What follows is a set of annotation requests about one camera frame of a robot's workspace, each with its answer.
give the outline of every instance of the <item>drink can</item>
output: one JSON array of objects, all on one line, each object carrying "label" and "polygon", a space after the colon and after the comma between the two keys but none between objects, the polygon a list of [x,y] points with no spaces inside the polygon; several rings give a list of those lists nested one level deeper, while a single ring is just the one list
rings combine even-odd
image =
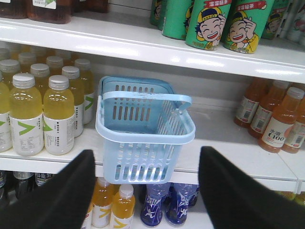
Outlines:
[{"label": "drink can", "polygon": [[224,46],[235,52],[255,53],[274,0],[238,0],[230,21]]},{"label": "drink can", "polygon": [[289,0],[274,0],[262,38],[273,39],[275,37],[281,25],[283,15],[287,10],[288,3]]},{"label": "drink can", "polygon": [[168,0],[162,35],[185,40],[194,0]]},{"label": "drink can", "polygon": [[232,0],[195,0],[186,44],[216,50]]}]

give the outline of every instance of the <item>bottle label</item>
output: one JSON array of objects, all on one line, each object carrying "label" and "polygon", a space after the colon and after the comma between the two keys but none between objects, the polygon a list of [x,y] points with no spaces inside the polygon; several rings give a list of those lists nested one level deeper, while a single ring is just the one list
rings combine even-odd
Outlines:
[{"label": "bottle label", "polygon": [[29,179],[30,177],[32,177],[34,175],[34,173],[13,171],[13,175],[16,179],[26,180],[26,179]]},{"label": "bottle label", "polygon": [[86,94],[84,96],[84,117],[83,123],[89,123],[93,118],[93,103],[94,103],[94,93]]},{"label": "bottle label", "polygon": [[90,229],[92,222],[92,210],[86,214],[84,222],[82,223],[81,229]]},{"label": "bottle label", "polygon": [[51,173],[35,173],[35,180],[37,186],[42,186],[46,183],[49,179],[51,179],[53,174]]},{"label": "bottle label", "polygon": [[281,148],[291,131],[293,124],[282,123],[275,118],[271,118],[262,137],[266,144]]},{"label": "bottle label", "polygon": [[74,137],[78,137],[81,135],[84,130],[84,126],[82,124],[82,115],[83,115],[84,104],[74,106],[74,115],[75,115],[75,131]]},{"label": "bottle label", "polygon": [[33,0],[33,6],[56,9],[56,0]]},{"label": "bottle label", "polygon": [[300,148],[305,139],[305,124],[296,122],[285,141],[285,145]]},{"label": "bottle label", "polygon": [[43,148],[42,114],[31,119],[10,117],[14,150],[20,153],[40,152]]},{"label": "bottle label", "polygon": [[97,228],[103,228],[109,224],[111,206],[97,206],[93,205],[93,213],[92,213],[92,224]]},{"label": "bottle label", "polygon": [[259,105],[259,102],[252,101],[243,97],[240,107],[237,109],[236,118],[245,122],[251,123],[253,116],[255,115],[256,109]]},{"label": "bottle label", "polygon": [[272,111],[268,111],[261,106],[258,106],[255,116],[251,122],[251,128],[262,134],[266,129],[268,122],[272,116]]},{"label": "bottle label", "polygon": [[114,229],[131,229],[133,215],[127,219],[121,219],[111,212],[110,227]]},{"label": "bottle label", "polygon": [[9,112],[0,114],[0,152],[1,149],[11,148],[10,116]]},{"label": "bottle label", "polygon": [[61,152],[74,144],[74,115],[66,119],[43,117],[44,144],[48,151]]}]

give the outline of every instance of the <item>plastic bottle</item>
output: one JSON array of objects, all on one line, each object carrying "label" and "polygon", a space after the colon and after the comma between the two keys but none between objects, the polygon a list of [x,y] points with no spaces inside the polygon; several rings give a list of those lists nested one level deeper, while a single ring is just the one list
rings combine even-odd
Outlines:
[{"label": "plastic bottle", "polygon": [[260,138],[271,118],[272,111],[277,107],[285,96],[286,89],[289,86],[289,82],[275,80],[270,91],[265,95],[256,110],[254,118],[251,122],[248,132],[255,138]]},{"label": "plastic bottle", "polygon": [[8,49],[0,48],[0,61],[10,58],[10,51]]},{"label": "plastic bottle", "polygon": [[62,75],[69,79],[69,89],[74,96],[75,112],[75,131],[74,136],[78,137],[84,130],[82,123],[84,108],[84,85],[80,78],[80,70],[74,66],[65,66],[62,68]]},{"label": "plastic bottle", "polygon": [[0,72],[0,152],[8,150],[12,147],[10,133],[10,91],[7,85],[2,81]]},{"label": "plastic bottle", "polygon": [[55,24],[66,24],[71,21],[71,0],[26,0],[28,17],[31,20]]},{"label": "plastic bottle", "polygon": [[38,187],[43,186],[53,177],[52,173],[35,173],[35,182]]},{"label": "plastic bottle", "polygon": [[36,55],[36,63],[46,63],[47,49],[40,46],[31,46],[30,52]]},{"label": "plastic bottle", "polygon": [[61,75],[63,58],[59,56],[48,56],[47,65],[50,68],[50,75]]},{"label": "plastic bottle", "polygon": [[3,82],[11,90],[13,88],[13,75],[20,72],[20,64],[17,60],[0,61],[0,71],[2,72]]},{"label": "plastic bottle", "polygon": [[82,223],[81,229],[91,229],[92,209],[93,209],[93,204],[90,203],[90,205],[88,207],[87,214],[86,214],[85,219],[84,219],[84,222]]},{"label": "plastic bottle", "polygon": [[296,110],[303,99],[304,91],[290,87],[282,103],[277,106],[258,144],[264,150],[278,153],[291,131],[296,118]]},{"label": "plastic bottle", "polygon": [[35,77],[35,86],[39,90],[43,99],[44,94],[49,88],[49,66],[43,63],[36,63],[30,67],[30,73]]},{"label": "plastic bottle", "polygon": [[10,91],[10,124],[13,148],[23,156],[32,156],[43,148],[42,102],[34,76],[13,76]]},{"label": "plastic bottle", "polygon": [[266,94],[266,86],[267,80],[262,78],[254,78],[248,86],[234,119],[237,125],[245,128],[250,126],[258,104]]},{"label": "plastic bottle", "polygon": [[196,192],[197,185],[174,183],[173,187],[174,192],[166,211],[166,218],[171,224],[180,226],[186,221],[189,201]]},{"label": "plastic bottle", "polygon": [[109,229],[131,228],[134,206],[132,185],[121,185],[119,192],[113,198]]},{"label": "plastic bottle", "polygon": [[31,65],[36,63],[36,55],[31,52],[22,52],[18,55],[20,63],[20,71],[22,73],[30,73]]},{"label": "plastic bottle", "polygon": [[282,146],[282,150],[288,153],[297,153],[305,139],[305,99],[297,109],[296,122]]},{"label": "plastic bottle", "polygon": [[67,50],[55,50],[55,55],[63,59],[63,66],[73,66],[74,61],[71,59],[71,52]]},{"label": "plastic bottle", "polygon": [[109,224],[113,188],[113,184],[107,182],[105,178],[97,178],[92,197],[92,225],[96,228],[103,228]]},{"label": "plastic bottle", "polygon": [[171,183],[162,185],[147,185],[147,195],[145,204],[141,211],[142,222],[149,226],[155,227],[162,220],[162,199],[165,199]]},{"label": "plastic bottle", "polygon": [[27,193],[32,192],[35,187],[34,173],[13,171],[15,180],[15,195],[17,199],[23,198]]},{"label": "plastic bottle", "polygon": [[54,155],[68,153],[74,145],[74,98],[67,77],[53,75],[49,78],[43,110],[46,150]]},{"label": "plastic bottle", "polygon": [[75,60],[75,66],[80,69],[80,77],[84,85],[83,123],[87,124],[94,117],[94,76],[91,72],[90,61],[86,59],[77,59]]}]

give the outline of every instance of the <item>bottle row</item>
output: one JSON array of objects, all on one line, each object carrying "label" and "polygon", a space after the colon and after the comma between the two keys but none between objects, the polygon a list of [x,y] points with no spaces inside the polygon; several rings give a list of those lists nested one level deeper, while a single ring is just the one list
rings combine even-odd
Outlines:
[{"label": "bottle row", "polygon": [[3,18],[65,24],[70,22],[73,12],[88,9],[106,13],[108,0],[0,0],[0,9]]},{"label": "bottle row", "polygon": [[246,89],[234,122],[248,128],[261,148],[278,153],[297,153],[305,140],[303,84],[255,78]]},{"label": "bottle row", "polygon": [[150,22],[162,35],[195,48],[216,50],[221,40],[232,51],[254,53],[260,38],[276,36],[289,2],[153,0]]}]

